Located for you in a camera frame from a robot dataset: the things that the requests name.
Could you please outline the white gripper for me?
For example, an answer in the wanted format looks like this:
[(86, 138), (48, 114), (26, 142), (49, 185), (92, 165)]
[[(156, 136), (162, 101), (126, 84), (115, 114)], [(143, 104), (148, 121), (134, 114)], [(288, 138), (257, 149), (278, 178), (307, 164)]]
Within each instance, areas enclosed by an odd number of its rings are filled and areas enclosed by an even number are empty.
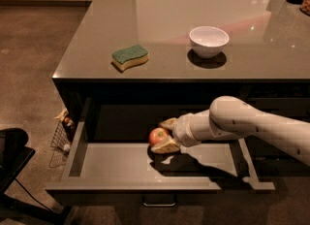
[(191, 118), (194, 115), (188, 113), (179, 118), (172, 117), (158, 124), (159, 127), (172, 131), (172, 136), (166, 136), (159, 143), (151, 147), (151, 151), (157, 154), (174, 153), (180, 150), (180, 145), (191, 147), (199, 145), (190, 127)]

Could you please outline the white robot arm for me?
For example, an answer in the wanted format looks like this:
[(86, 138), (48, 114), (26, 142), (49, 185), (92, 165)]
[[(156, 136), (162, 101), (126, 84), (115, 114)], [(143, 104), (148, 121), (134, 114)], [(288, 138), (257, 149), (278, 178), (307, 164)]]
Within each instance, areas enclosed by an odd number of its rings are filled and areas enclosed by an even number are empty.
[(159, 124), (170, 131), (152, 151), (177, 152), (203, 141), (230, 141), (255, 136), (310, 165), (310, 123), (262, 112), (232, 96), (213, 100), (208, 110), (187, 113)]

